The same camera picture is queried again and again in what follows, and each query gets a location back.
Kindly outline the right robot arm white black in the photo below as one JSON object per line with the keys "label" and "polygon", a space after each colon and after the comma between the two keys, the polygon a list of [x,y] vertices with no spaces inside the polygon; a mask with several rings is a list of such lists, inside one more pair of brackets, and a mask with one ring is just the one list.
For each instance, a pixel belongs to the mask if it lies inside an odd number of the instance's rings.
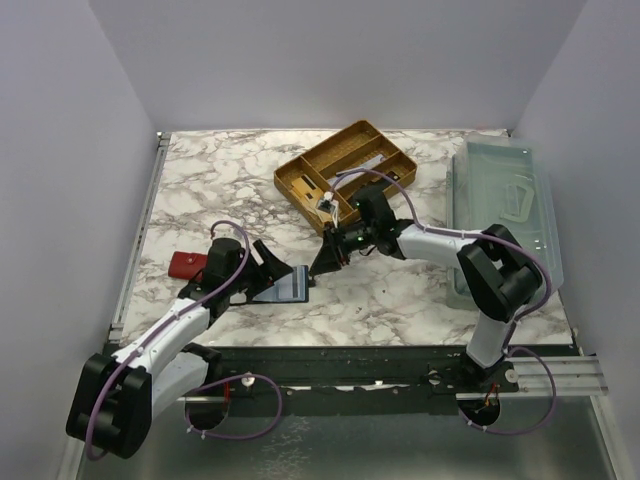
{"label": "right robot arm white black", "polygon": [[356,193],[355,203],[359,221],[325,225],[310,275],[339,271],[353,252],[368,247],[399,260],[455,268],[479,310],[466,356],[482,369],[501,361],[515,322],[535,309],[530,303],[537,292],[551,286],[544,267],[501,224],[467,232],[421,226],[412,219],[398,219],[385,195],[370,187]]}

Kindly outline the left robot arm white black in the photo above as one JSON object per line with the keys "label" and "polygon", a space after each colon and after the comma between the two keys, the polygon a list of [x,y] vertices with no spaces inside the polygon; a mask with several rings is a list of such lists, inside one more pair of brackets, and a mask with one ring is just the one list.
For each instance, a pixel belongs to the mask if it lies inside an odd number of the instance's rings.
{"label": "left robot arm white black", "polygon": [[182,394],[203,386],[216,370],[216,352],[195,344],[242,294],[291,295],[299,270],[262,241],[245,248],[231,238],[212,242],[204,260],[165,315],[137,340],[84,364],[66,421],[68,436],[127,459],[141,447],[153,419]]}

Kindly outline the black leather card holder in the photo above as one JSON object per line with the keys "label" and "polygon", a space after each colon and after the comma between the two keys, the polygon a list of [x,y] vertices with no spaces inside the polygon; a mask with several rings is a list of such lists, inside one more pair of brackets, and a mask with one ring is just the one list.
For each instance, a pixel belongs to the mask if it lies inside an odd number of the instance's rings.
{"label": "black leather card holder", "polygon": [[254,296],[251,304],[308,303],[310,290],[309,267],[298,265],[288,275],[277,280],[263,292]]}

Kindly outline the grey credit card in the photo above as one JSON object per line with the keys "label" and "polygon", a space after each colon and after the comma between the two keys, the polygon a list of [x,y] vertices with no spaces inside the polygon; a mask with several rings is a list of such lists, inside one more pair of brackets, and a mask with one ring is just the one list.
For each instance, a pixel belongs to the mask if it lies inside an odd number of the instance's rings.
{"label": "grey credit card", "polygon": [[343,179],[343,178],[351,178],[351,177],[355,177],[355,176],[360,175],[360,173],[361,173],[361,172],[359,172],[359,171],[355,171],[355,170],[354,170],[354,171],[343,171],[343,172],[338,172],[338,173],[336,174],[336,180]]}

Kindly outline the red leather card holder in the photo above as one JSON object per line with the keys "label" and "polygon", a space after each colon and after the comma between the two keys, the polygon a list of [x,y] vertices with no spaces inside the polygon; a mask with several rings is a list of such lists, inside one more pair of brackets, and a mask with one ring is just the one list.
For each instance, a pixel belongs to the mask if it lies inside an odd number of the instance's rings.
{"label": "red leather card holder", "polygon": [[205,254],[175,251],[169,263],[168,276],[174,279],[190,280],[200,274],[206,262]]}

